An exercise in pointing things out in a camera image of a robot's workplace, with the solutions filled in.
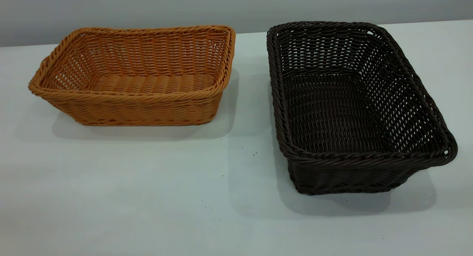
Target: orange basket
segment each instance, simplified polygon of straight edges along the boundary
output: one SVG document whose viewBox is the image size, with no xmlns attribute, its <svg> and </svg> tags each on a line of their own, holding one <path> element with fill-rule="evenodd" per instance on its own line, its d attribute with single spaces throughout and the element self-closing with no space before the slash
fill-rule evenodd
<svg viewBox="0 0 473 256">
<path fill-rule="evenodd" d="M 199 125 L 228 85 L 227 26 L 82 28 L 46 57 L 30 91 L 84 125 Z"/>
</svg>

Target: brown basket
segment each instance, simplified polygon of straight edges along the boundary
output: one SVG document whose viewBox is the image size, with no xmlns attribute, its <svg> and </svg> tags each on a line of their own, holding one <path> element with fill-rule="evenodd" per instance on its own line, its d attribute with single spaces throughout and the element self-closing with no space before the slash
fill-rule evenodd
<svg viewBox="0 0 473 256">
<path fill-rule="evenodd" d="M 385 29 L 293 22 L 272 27 L 267 46 L 277 140 L 300 193 L 389 191 L 455 158 L 442 114 Z"/>
<path fill-rule="evenodd" d="M 234 45 L 227 26 L 82 28 L 29 89 L 84 125 L 199 125 L 217 113 Z"/>
</svg>

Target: background wall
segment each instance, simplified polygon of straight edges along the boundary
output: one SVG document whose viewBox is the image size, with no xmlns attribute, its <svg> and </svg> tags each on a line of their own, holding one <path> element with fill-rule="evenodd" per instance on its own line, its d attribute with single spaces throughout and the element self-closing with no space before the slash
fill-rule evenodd
<svg viewBox="0 0 473 256">
<path fill-rule="evenodd" d="M 299 20 L 376 24 L 473 18 L 473 0 L 0 0 L 0 46 L 57 44 L 85 26 L 224 24 L 237 33 Z"/>
</svg>

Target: rectangular basket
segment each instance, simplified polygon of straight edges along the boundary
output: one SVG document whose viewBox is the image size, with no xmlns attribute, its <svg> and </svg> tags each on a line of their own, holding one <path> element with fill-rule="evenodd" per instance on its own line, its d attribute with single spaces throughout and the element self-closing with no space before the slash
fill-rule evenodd
<svg viewBox="0 0 473 256">
<path fill-rule="evenodd" d="M 199 125 L 228 85 L 227 26 L 82 28 L 46 57 L 32 93 L 84 125 Z"/>
<path fill-rule="evenodd" d="M 279 147 L 303 194 L 385 192 L 452 161 L 454 137 L 388 32 L 293 22 L 267 35 Z"/>
</svg>

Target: woven pattern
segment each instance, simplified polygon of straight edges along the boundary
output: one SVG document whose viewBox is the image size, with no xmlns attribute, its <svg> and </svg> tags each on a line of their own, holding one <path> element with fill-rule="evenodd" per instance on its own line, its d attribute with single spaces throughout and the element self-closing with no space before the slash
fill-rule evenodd
<svg viewBox="0 0 473 256">
<path fill-rule="evenodd" d="M 452 161 L 454 137 L 388 32 L 293 22 L 267 35 L 279 147 L 303 194 L 385 192 Z"/>
<path fill-rule="evenodd" d="M 82 28 L 29 89 L 84 125 L 199 125 L 217 113 L 234 45 L 227 26 Z"/>
</svg>

